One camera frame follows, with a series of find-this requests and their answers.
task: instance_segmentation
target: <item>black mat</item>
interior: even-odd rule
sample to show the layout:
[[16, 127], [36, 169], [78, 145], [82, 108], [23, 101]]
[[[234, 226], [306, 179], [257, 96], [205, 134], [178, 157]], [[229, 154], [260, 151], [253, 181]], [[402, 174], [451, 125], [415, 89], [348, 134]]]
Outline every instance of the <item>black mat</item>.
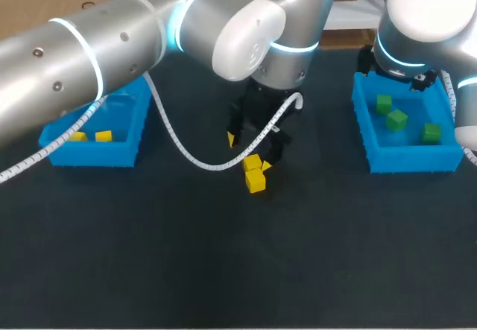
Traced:
[[[2, 186], [0, 328], [477, 326], [477, 169], [369, 175], [355, 58], [315, 59], [265, 194], [248, 194], [240, 168], [189, 164], [154, 108], [135, 169], [45, 162]], [[194, 155], [237, 153], [224, 128], [243, 83], [184, 56], [153, 76]]]

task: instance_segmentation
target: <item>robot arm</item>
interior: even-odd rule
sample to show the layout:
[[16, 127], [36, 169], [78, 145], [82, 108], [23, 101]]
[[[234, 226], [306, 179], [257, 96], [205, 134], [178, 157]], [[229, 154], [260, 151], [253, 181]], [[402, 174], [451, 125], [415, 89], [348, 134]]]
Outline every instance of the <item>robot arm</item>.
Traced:
[[455, 136], [477, 150], [477, 0], [388, 0], [374, 45], [378, 65], [396, 78], [429, 69], [457, 86]]
[[299, 86], [333, 0], [112, 0], [0, 42], [0, 145], [184, 51], [228, 80]]

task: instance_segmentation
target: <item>green cube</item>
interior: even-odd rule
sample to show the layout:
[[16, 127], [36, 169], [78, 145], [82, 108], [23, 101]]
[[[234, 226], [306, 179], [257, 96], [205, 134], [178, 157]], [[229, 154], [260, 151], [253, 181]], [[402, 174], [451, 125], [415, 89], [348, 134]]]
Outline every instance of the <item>green cube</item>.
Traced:
[[423, 129], [423, 142], [437, 144], [440, 142], [442, 131], [439, 124], [426, 123]]
[[408, 116], [399, 109], [390, 112], [388, 114], [388, 118], [386, 119], [386, 126], [389, 130], [394, 132], [404, 129], [407, 123]]
[[376, 97], [376, 112], [386, 115], [391, 111], [393, 106], [393, 98], [390, 95], [378, 95]]

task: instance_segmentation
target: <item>blue plastic bin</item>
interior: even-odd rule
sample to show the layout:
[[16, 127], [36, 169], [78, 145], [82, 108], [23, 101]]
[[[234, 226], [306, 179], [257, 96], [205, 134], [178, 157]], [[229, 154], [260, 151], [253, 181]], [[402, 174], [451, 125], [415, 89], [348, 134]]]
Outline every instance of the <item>blue plastic bin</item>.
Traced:
[[[356, 73], [353, 103], [372, 174], [455, 171], [464, 152], [454, 137], [454, 121], [442, 83], [425, 92], [411, 91], [410, 84], [389, 80], [371, 72]], [[386, 127], [386, 115], [376, 113], [378, 94], [391, 95], [393, 110], [408, 115], [406, 128], [398, 133]], [[425, 123], [440, 124], [440, 145], [425, 145]]]
[[[88, 142], [67, 142], [49, 159], [54, 166], [133, 168], [148, 114], [151, 91], [143, 77], [112, 93], [80, 131]], [[40, 136], [48, 146], [86, 111], [81, 108], [49, 124]], [[112, 130], [112, 142], [96, 142], [95, 133]]]

